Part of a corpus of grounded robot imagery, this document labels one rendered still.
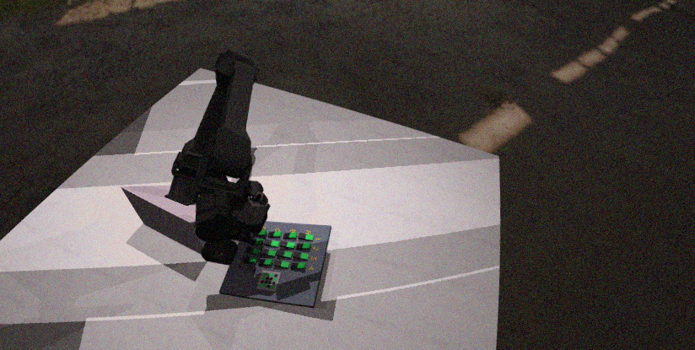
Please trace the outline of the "grey switch panel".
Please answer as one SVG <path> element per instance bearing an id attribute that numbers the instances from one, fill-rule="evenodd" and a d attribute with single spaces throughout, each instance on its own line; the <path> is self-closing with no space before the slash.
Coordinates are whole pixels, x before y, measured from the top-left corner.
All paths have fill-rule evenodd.
<path id="1" fill-rule="evenodd" d="M 220 294 L 315 308 L 331 225 L 265 221 L 239 241 Z"/>

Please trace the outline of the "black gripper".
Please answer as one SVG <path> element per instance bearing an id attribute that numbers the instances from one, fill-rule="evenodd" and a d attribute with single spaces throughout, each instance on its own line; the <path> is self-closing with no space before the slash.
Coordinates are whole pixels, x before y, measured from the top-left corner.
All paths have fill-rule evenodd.
<path id="1" fill-rule="evenodd" d="M 253 197 L 257 191 L 263 192 L 261 183 L 257 180 L 249 180 L 247 188 L 244 188 L 243 198 Z M 237 208 L 240 197 L 233 196 L 230 200 L 230 212 Z M 251 232 L 241 228 L 232 229 L 232 234 L 224 241 L 208 243 L 203 246 L 201 256 L 205 261 L 216 262 L 217 264 L 229 265 L 234 262 L 237 254 L 237 244 L 232 240 L 250 243 Z"/>

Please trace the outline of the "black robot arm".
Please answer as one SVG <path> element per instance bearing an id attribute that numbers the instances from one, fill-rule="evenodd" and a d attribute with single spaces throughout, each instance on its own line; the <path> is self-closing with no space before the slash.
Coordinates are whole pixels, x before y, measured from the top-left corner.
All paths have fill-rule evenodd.
<path id="1" fill-rule="evenodd" d="M 186 206 L 196 203 L 196 236 L 208 243 L 226 240 L 238 227 L 259 234 L 271 206 L 260 191 L 247 200 L 242 197 L 252 166 L 246 123 L 260 71 L 253 66 L 254 61 L 236 52 L 220 53 L 215 65 L 217 87 L 196 136 L 176 156 L 170 192 L 164 195 Z M 239 184 L 226 176 L 240 178 Z M 240 199 L 231 214 L 233 196 Z"/>

